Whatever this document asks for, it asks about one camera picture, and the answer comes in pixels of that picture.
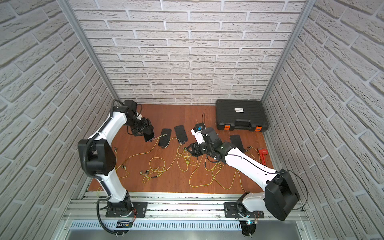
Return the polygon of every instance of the white robotic arm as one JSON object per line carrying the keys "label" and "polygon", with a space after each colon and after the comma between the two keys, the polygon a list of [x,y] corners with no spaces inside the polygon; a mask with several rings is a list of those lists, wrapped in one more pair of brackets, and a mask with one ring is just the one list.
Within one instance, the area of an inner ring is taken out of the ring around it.
{"label": "white robotic arm", "polygon": [[89,177],[99,181],[107,193],[109,210],[121,216],[131,213],[132,203],[116,174],[112,140],[123,125],[127,125],[127,131],[128,126],[131,127],[133,135],[144,136],[145,141],[154,137],[150,120],[142,117],[136,109],[137,103],[134,101],[125,101],[122,106],[112,105],[110,116],[103,125],[88,139],[78,143],[81,168]]}
{"label": "white robotic arm", "polygon": [[299,193],[288,171],[276,171],[268,168],[245,155],[233,144],[222,142],[213,128],[205,128],[197,124],[191,130],[197,142],[186,149],[193,156],[207,154],[216,161],[221,161],[238,169],[254,182],[264,194],[243,194],[237,202],[240,215],[250,215],[254,211],[268,210],[279,220],[285,220],[296,203],[300,200]]}

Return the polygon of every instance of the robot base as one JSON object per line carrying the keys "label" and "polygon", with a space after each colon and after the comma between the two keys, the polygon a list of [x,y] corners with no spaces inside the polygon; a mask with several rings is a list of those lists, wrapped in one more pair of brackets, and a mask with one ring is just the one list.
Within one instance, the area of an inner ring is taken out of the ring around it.
{"label": "robot base", "polygon": [[263,211],[254,211],[252,213],[241,213],[237,209],[237,203],[235,202],[225,202],[224,203],[224,213],[225,218],[264,218],[264,212]]}
{"label": "robot base", "polygon": [[[137,215],[136,217],[144,217],[147,212],[148,202],[132,202],[133,209],[136,209]],[[135,213],[133,211],[125,212],[125,209],[112,209],[107,207],[106,217],[134,217]]]}

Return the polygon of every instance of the brown wooden board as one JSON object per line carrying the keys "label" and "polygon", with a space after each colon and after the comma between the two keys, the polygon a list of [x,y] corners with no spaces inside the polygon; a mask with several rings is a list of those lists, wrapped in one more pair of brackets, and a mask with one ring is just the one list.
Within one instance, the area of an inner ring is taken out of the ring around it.
{"label": "brown wooden board", "polygon": [[[222,141],[230,142],[230,135],[239,134],[243,142],[244,148],[251,145],[254,148],[266,148],[265,140],[261,132],[250,132],[247,130],[234,130],[234,131],[221,131],[217,130],[215,122],[215,106],[190,106],[190,105],[143,105],[142,115],[149,118],[154,126],[155,136],[159,136],[161,129],[170,128],[173,129],[175,126],[184,125],[185,131],[187,132],[188,142],[182,145],[179,149],[181,153],[184,147],[189,144],[196,142],[195,137],[191,134],[190,130],[195,126],[196,123],[201,122],[202,113],[205,113],[205,124],[207,127],[213,127]],[[202,187],[191,187],[189,185],[189,178],[192,172],[197,166],[189,165],[188,170],[183,172],[179,169],[177,162],[175,161],[168,171],[165,171],[160,177],[150,179],[146,183],[142,183],[144,176],[140,175],[139,172],[143,173],[149,169],[149,160],[153,157],[161,157],[166,161],[166,169],[170,166],[173,159],[176,156],[176,149],[179,143],[176,139],[172,139],[169,146],[165,149],[159,147],[156,140],[153,142],[145,142],[143,137],[134,137],[127,134],[126,126],[123,126],[112,142],[112,149],[116,147],[117,150],[117,166],[120,166],[129,156],[148,152],[155,145],[154,149],[144,155],[138,155],[131,157],[126,163],[127,171],[129,176],[124,169],[118,168],[117,174],[121,178],[122,185],[131,192],[180,192],[180,193],[216,193],[216,194],[242,194],[244,191],[240,186],[239,175],[236,174],[233,186],[229,190],[223,189],[216,181],[212,184]],[[259,156],[254,149],[249,150],[259,160]],[[195,171],[191,178],[191,184],[193,186],[208,184],[212,180],[211,171],[204,169],[204,159]],[[207,169],[212,169],[214,163],[207,162]],[[273,168],[270,157],[266,156],[267,166]],[[161,159],[153,159],[152,168],[163,166],[164,163]],[[180,157],[179,166],[182,170],[187,169],[184,158]],[[216,175],[216,179],[226,188],[229,188],[232,183],[236,169],[225,165],[222,167],[220,172]],[[240,173],[242,186],[245,191],[250,192],[262,192],[261,188],[249,179],[244,174]],[[88,190],[101,190],[99,183],[96,180],[92,180]]]}

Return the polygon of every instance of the white brick wall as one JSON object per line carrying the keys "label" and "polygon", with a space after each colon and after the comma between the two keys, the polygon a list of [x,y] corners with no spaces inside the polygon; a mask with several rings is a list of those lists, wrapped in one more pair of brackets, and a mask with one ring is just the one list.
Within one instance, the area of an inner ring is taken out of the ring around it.
{"label": "white brick wall", "polygon": [[[121,99],[214,104],[261,99],[304,1],[71,4]],[[167,91],[158,91],[160,84]]]}
{"label": "white brick wall", "polygon": [[318,239],[383,239],[383,12],[383,0],[317,0],[264,105]]}
{"label": "white brick wall", "polygon": [[0,238],[50,239],[86,179],[77,142],[112,97],[56,1],[2,2]]}

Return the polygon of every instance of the toolbox handle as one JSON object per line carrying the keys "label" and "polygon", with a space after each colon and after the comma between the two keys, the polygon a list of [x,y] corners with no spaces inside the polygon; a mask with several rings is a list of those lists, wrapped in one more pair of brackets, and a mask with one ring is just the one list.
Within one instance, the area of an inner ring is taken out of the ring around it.
{"label": "toolbox handle", "polygon": [[235,121],[235,129],[247,130],[247,129],[251,129],[251,128],[252,128],[252,125],[251,125],[251,122],[249,120],[236,119],[236,121]]}

